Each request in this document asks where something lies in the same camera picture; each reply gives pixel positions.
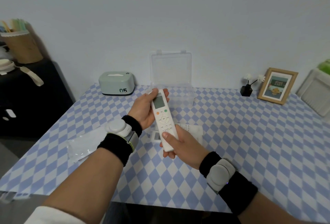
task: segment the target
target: wall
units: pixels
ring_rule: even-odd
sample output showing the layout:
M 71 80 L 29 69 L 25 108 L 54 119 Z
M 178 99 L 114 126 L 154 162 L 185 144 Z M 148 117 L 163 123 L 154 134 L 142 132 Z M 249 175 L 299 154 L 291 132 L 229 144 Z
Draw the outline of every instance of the wall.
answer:
M 0 0 L 24 18 L 75 98 L 108 70 L 150 83 L 149 53 L 193 55 L 195 87 L 240 88 L 268 67 L 308 72 L 330 55 L 330 0 Z

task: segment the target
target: pen holder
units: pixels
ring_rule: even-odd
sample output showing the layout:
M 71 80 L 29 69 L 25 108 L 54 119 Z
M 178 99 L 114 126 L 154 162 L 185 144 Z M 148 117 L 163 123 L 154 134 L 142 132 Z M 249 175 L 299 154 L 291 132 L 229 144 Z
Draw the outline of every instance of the pen holder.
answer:
M 18 63 L 27 64 L 43 59 L 29 31 L 0 33 Z

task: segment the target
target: beige strap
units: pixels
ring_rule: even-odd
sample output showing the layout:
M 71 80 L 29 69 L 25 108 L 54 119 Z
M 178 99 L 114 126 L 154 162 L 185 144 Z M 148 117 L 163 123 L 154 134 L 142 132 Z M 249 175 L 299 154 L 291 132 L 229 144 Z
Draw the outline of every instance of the beige strap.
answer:
M 20 70 L 24 73 L 26 73 L 28 76 L 31 77 L 31 79 L 33 80 L 33 82 L 38 86 L 42 86 L 43 85 L 43 80 L 37 76 L 34 72 L 32 72 L 31 70 L 29 70 L 27 67 L 20 67 Z

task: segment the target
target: person's left arm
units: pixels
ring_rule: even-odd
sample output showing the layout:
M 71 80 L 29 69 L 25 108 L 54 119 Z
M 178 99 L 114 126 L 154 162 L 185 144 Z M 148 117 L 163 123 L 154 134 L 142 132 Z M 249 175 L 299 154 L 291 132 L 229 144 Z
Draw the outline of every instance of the person's left arm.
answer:
M 167 89 L 164 93 L 166 97 L 169 94 Z M 158 90 L 153 89 L 135 100 L 128 115 L 141 129 L 133 128 L 133 131 L 141 134 L 154 122 L 151 101 L 157 94 Z M 59 209 L 87 224 L 100 223 L 125 164 L 109 150 L 98 148 L 51 193 L 43 206 Z

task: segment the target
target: wooden picture frame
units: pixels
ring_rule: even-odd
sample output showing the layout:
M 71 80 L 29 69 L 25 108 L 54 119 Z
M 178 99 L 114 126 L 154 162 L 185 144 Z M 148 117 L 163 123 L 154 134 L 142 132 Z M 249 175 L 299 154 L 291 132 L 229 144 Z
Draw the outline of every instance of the wooden picture frame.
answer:
M 289 96 L 297 75 L 297 72 L 269 68 L 258 99 L 283 105 Z

